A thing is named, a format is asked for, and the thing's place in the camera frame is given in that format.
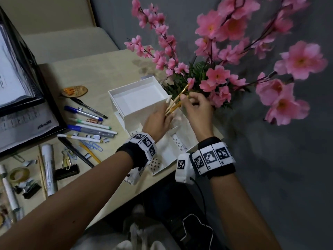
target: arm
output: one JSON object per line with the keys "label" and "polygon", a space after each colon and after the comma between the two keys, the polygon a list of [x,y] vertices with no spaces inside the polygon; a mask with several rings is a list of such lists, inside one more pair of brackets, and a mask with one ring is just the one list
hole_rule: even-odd
{"label": "arm", "polygon": [[[143,132],[158,142],[169,129],[166,105],[153,113]],[[119,151],[48,198],[0,237],[0,249],[70,249],[133,167]]]}
{"label": "arm", "polygon": [[[213,137],[209,101],[199,93],[191,92],[189,95],[192,97],[190,100],[186,96],[181,96],[181,100],[197,140]],[[232,249],[281,249],[235,174],[212,177],[210,185]]]}

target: flower arrangement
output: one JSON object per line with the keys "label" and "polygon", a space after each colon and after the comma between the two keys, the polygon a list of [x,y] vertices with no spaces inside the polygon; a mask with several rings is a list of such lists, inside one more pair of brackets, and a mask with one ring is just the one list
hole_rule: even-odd
{"label": "flower arrangement", "polygon": [[[327,60],[323,58],[318,44],[298,41],[290,46],[289,51],[281,53],[282,60],[275,63],[274,71],[269,75],[261,72],[257,80],[247,83],[246,79],[231,74],[228,65],[238,65],[240,59],[249,51],[253,51],[259,59],[266,57],[272,50],[272,43],[280,35],[290,33],[293,21],[290,16],[309,6],[308,0],[280,0],[280,5],[272,18],[264,24],[261,35],[250,42],[244,37],[251,14],[260,9],[256,0],[222,0],[217,10],[201,14],[197,18],[199,28],[195,33],[201,38],[195,41],[198,49],[196,56],[205,61],[189,63],[179,62],[177,57],[177,41],[168,34],[165,16],[159,13],[157,6],[150,4],[142,9],[139,0],[132,1],[132,15],[139,20],[139,26],[147,25],[158,35],[159,45],[163,49],[155,50],[150,46],[144,48],[138,35],[125,42],[127,49],[136,51],[140,57],[151,58],[156,69],[165,70],[167,79],[173,83],[163,85],[173,99],[188,85],[188,92],[203,93],[215,107],[230,107],[236,93],[255,92],[261,102],[270,106],[265,120],[277,125],[289,124],[291,119],[303,119],[309,114],[310,106],[303,100],[296,100],[293,95],[295,80],[305,80],[310,73],[323,71]],[[216,45],[222,41],[237,41],[234,47],[228,44],[220,50]],[[285,81],[275,78],[276,75],[288,74]]]}

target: black cable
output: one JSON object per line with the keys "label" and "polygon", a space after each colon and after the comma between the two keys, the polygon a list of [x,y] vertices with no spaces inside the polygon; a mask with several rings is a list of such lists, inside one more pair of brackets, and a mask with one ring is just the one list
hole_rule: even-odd
{"label": "black cable", "polygon": [[199,191],[200,191],[200,194],[201,194],[201,197],[202,197],[202,202],[203,202],[203,210],[204,210],[204,212],[205,212],[206,222],[208,223],[208,220],[207,220],[207,213],[206,213],[206,202],[205,202],[205,198],[203,197],[203,193],[202,193],[202,191],[201,191],[201,188],[199,187],[198,183],[197,183],[192,177],[190,177],[189,179],[192,180],[192,181],[196,184],[196,186],[198,187],[198,189],[199,189]]}

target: open white box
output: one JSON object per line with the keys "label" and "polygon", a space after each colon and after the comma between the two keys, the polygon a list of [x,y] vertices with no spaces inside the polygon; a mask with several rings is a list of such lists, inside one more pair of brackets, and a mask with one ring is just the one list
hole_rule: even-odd
{"label": "open white box", "polygon": [[[155,77],[110,90],[109,94],[114,113],[130,136],[142,130],[148,116],[169,96]],[[153,174],[160,172],[173,163],[181,153],[187,152],[198,144],[185,115],[180,109],[176,112],[178,120],[172,123],[175,129],[170,130],[156,144],[157,155],[148,165]]]}

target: white cord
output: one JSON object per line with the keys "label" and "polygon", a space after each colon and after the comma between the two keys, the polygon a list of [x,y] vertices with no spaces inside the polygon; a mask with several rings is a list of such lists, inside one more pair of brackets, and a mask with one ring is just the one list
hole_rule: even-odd
{"label": "white cord", "polygon": [[187,236],[187,232],[186,232],[185,225],[184,225],[184,220],[187,219],[187,218],[188,218],[189,216],[191,216],[191,215],[195,216],[195,217],[199,220],[199,223],[200,223],[200,224],[202,224],[202,225],[208,227],[209,229],[211,229],[211,239],[210,239],[210,243],[209,243],[209,249],[210,249],[210,245],[211,245],[211,242],[212,242],[212,240],[213,240],[213,236],[214,236],[214,231],[213,231],[213,229],[212,229],[210,226],[201,223],[200,219],[199,219],[196,215],[194,215],[193,213],[189,214],[187,217],[185,217],[185,218],[183,219],[183,227],[184,227],[184,230],[185,230],[185,236],[181,239],[181,241],[182,241],[183,239],[185,239],[186,236]]}

